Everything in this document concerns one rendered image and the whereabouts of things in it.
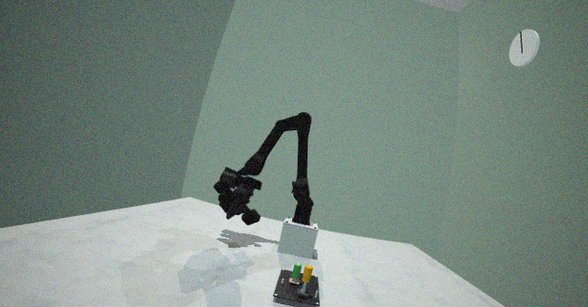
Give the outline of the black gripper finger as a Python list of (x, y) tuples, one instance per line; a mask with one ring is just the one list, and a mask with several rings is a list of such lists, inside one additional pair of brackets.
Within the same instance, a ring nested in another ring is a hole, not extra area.
[(224, 201), (226, 202), (226, 204), (228, 206), (226, 218), (229, 218), (229, 217), (231, 217), (232, 212), (238, 206), (240, 199), (238, 198), (237, 195), (234, 194), (231, 197), (225, 198)]
[(248, 211), (248, 207), (244, 204), (241, 204), (236, 207), (236, 209), (232, 212), (231, 217), (229, 217), (228, 219), (233, 218), (233, 216), (235, 216), (235, 215), (245, 213), (247, 211)]

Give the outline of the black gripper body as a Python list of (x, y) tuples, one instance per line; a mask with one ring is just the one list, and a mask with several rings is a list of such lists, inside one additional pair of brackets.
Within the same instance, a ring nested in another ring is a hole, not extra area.
[[(249, 197), (254, 195), (252, 193), (252, 188), (247, 185), (247, 184), (240, 184), (236, 189), (234, 189), (233, 191), (230, 188), (233, 188), (234, 185), (232, 184), (232, 182), (228, 179), (228, 178), (224, 178), (219, 180), (215, 185), (214, 185), (214, 189), (218, 192), (218, 193), (222, 193), (223, 191), (225, 191), (224, 193), (228, 196), (231, 197), (232, 195), (237, 195), (238, 198), (240, 199), (240, 202), (238, 203), (238, 206), (241, 204), (244, 204), (247, 206), (247, 204), (249, 203)], [(247, 206), (248, 207), (248, 206)], [(255, 209), (250, 209), (248, 207), (248, 211), (245, 212), (244, 214), (242, 214), (241, 219), (244, 221), (244, 223), (246, 223), (247, 225), (251, 225), (254, 224), (258, 221), (260, 221), (260, 216), (259, 214), (255, 211)]]

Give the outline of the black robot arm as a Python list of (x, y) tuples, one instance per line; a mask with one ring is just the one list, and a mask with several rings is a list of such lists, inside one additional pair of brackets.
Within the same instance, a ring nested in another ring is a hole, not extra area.
[(247, 175), (256, 176), (262, 171), (267, 156), (274, 148), (284, 131), (297, 130), (298, 144), (298, 174), (296, 182), (292, 181), (292, 191), (294, 199), (298, 202), (292, 222), (309, 225), (309, 216), (313, 201), (310, 198), (308, 183), (308, 137), (311, 125), (311, 115), (307, 112), (301, 112), (297, 116), (278, 120), (274, 128), (259, 148), (259, 150), (248, 160), (243, 168), (238, 171), (225, 167), (224, 172), (219, 180), (228, 178), (234, 187), (240, 184), (247, 184), (254, 189), (261, 190), (262, 181), (252, 177), (242, 177)]

